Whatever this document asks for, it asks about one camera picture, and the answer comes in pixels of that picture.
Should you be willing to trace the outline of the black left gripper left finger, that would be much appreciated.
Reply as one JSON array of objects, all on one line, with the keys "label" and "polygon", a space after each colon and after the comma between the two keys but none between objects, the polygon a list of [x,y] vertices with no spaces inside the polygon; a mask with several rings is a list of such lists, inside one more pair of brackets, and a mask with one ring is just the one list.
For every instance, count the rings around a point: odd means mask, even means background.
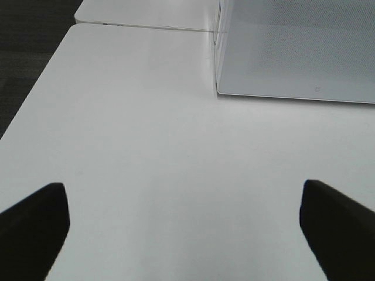
[{"label": "black left gripper left finger", "polygon": [[69,229],[63,183],[50,183],[1,212],[1,280],[45,280]]}]

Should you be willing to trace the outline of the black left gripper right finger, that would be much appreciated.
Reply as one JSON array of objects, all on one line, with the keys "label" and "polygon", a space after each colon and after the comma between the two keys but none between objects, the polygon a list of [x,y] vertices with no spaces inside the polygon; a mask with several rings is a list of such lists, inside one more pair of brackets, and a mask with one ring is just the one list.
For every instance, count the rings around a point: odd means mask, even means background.
[{"label": "black left gripper right finger", "polygon": [[374,211],[307,180],[299,225],[327,280],[374,280]]}]

